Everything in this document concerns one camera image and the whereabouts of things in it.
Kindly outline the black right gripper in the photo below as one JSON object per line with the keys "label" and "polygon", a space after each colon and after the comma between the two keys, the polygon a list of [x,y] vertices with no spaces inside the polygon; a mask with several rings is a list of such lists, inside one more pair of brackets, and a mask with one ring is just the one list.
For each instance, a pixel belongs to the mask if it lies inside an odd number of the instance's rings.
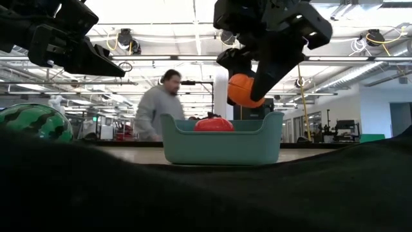
{"label": "black right gripper", "polygon": [[330,42],[331,24],[309,1],[217,0],[213,27],[230,32],[245,46],[257,46],[258,67],[237,48],[219,54],[216,62],[229,73],[227,103],[257,106],[287,73],[311,50]]}

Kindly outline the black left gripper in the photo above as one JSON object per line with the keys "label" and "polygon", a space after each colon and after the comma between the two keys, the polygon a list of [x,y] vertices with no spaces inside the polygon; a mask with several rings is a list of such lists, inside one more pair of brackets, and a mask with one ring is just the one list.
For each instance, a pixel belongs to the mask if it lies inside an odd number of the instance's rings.
{"label": "black left gripper", "polygon": [[109,59],[109,50],[92,44],[86,34],[98,16],[84,1],[35,1],[33,19],[39,22],[29,54],[49,66],[53,61],[72,74],[123,77],[126,72]]}

